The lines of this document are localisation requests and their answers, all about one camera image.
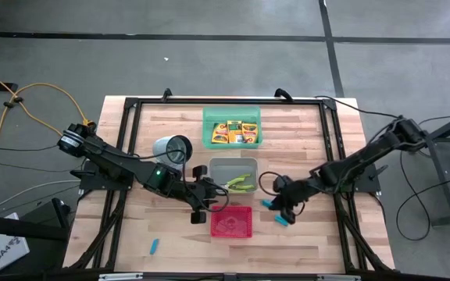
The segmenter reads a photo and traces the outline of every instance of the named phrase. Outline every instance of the blue marker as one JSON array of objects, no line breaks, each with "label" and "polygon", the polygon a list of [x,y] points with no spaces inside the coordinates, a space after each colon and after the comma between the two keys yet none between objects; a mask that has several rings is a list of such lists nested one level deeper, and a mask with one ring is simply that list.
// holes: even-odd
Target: blue marker
[{"label": "blue marker", "polygon": [[150,254],[155,253],[155,250],[157,250],[157,245],[159,245],[159,238],[154,239],[154,241],[152,242],[152,247],[150,247]]},{"label": "blue marker", "polygon": [[262,205],[268,208],[268,207],[272,206],[272,203],[269,200],[263,199]]},{"label": "blue marker", "polygon": [[289,226],[289,223],[286,222],[285,219],[282,219],[282,217],[280,215],[275,215],[275,221],[280,223],[283,226]]}]

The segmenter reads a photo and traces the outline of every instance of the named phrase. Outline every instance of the green pliers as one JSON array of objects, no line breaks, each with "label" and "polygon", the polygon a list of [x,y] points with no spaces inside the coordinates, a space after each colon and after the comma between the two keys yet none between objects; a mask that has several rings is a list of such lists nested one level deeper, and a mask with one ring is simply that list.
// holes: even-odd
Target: green pliers
[{"label": "green pliers", "polygon": [[251,176],[251,174],[240,175],[235,179],[228,181],[227,184],[225,184],[223,187],[233,193],[246,193],[250,190],[254,190],[255,186],[252,184],[241,184],[246,180],[248,176]]}]

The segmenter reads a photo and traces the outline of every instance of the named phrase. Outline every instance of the concrete floor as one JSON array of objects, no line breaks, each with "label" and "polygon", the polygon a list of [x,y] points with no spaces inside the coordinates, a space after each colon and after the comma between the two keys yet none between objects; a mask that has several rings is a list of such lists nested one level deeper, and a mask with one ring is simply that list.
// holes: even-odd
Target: concrete floor
[{"label": "concrete floor", "polygon": [[[327,8],[334,36],[450,37],[450,0],[327,0]],[[0,30],[324,35],[317,0],[0,0]],[[335,49],[345,97],[357,98],[360,108],[403,114],[418,121],[450,115],[450,44],[336,44]],[[0,79],[21,86],[57,84],[71,92],[93,120],[98,119],[107,94],[162,94],[166,87],[178,95],[271,96],[282,87],[294,96],[334,96],[326,44],[316,42],[0,38]],[[0,115],[8,98],[0,93]],[[80,120],[60,93],[34,89],[24,98],[32,113],[57,128]],[[362,120],[368,137],[389,121],[366,115]],[[424,128],[433,130],[441,124],[431,122]],[[5,121],[0,147],[40,148],[56,141],[56,134],[15,108]],[[428,159],[404,157],[405,169],[417,190],[438,182]],[[80,164],[57,150],[25,154],[0,151],[0,162],[42,169],[69,169]],[[432,229],[420,242],[402,238],[394,217],[411,191],[398,166],[398,153],[379,164],[390,166],[380,181],[397,269],[450,277],[450,226]],[[0,201],[35,184],[72,178],[68,173],[0,166]],[[5,207],[69,186],[36,190]],[[76,190],[59,197],[75,208]],[[423,198],[433,217],[447,212],[439,190]],[[24,214],[34,204],[17,211]],[[426,224],[415,201],[405,208],[401,220],[406,234],[413,237],[419,236]]]}]

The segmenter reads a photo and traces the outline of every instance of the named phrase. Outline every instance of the wooden tabletop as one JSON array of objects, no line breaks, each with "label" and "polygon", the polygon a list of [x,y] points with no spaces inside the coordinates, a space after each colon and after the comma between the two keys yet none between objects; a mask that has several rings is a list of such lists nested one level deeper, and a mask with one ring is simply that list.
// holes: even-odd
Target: wooden tabletop
[{"label": "wooden tabletop", "polygon": [[[116,145],[124,96],[106,96],[98,122],[98,135]],[[356,106],[353,98],[341,99]],[[202,145],[202,108],[205,105],[144,105],[138,129],[135,153],[151,155],[152,145],[160,137],[181,134],[194,148],[187,164],[208,165],[213,157],[253,157],[259,173],[275,171],[292,179],[308,176],[308,171],[326,159],[319,109],[309,105],[260,105],[263,143],[252,150],[209,150]],[[337,106],[347,155],[365,145],[359,113],[344,105]],[[131,128],[133,113],[128,128]],[[126,132],[125,148],[130,129]],[[262,179],[271,186],[273,177]],[[331,196],[310,198],[305,211],[292,226],[274,222],[276,212],[261,205],[269,195],[231,195],[231,205],[253,209],[253,237],[249,239],[213,238],[206,224],[190,224],[188,205],[159,197],[133,185],[128,194],[116,261],[116,271],[137,272],[261,272],[261,273],[338,273],[343,272],[340,239]],[[105,191],[94,191],[83,199],[73,224],[64,266],[74,263],[92,242],[100,225]],[[369,245],[390,267],[394,267],[380,206],[368,194],[356,194],[355,203],[360,228]],[[348,234],[352,260],[357,265],[355,244]],[[150,255],[152,241],[159,246]],[[111,237],[104,249],[108,255]]]}]

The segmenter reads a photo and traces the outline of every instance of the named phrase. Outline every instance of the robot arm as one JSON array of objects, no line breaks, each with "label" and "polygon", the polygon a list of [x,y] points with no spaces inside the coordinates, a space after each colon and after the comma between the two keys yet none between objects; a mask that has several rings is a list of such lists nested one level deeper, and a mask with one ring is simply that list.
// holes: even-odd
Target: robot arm
[{"label": "robot arm", "polygon": [[111,180],[124,180],[129,176],[141,183],[145,189],[163,197],[188,203],[194,211],[191,223],[204,223],[202,209],[216,201],[209,199],[219,195],[217,185],[209,178],[200,178],[193,183],[181,179],[180,170],[162,163],[141,161],[107,144],[94,132],[93,126],[71,124],[58,142],[59,149],[75,157],[86,157],[99,167],[100,173]]},{"label": "robot arm", "polygon": [[316,167],[307,179],[293,181],[288,176],[278,176],[273,182],[278,195],[270,210],[280,211],[283,219],[294,224],[294,206],[319,192],[335,194],[347,190],[368,165],[394,150],[418,151],[425,146],[424,138],[425,132],[413,120],[399,117],[375,141],[345,159]]}]

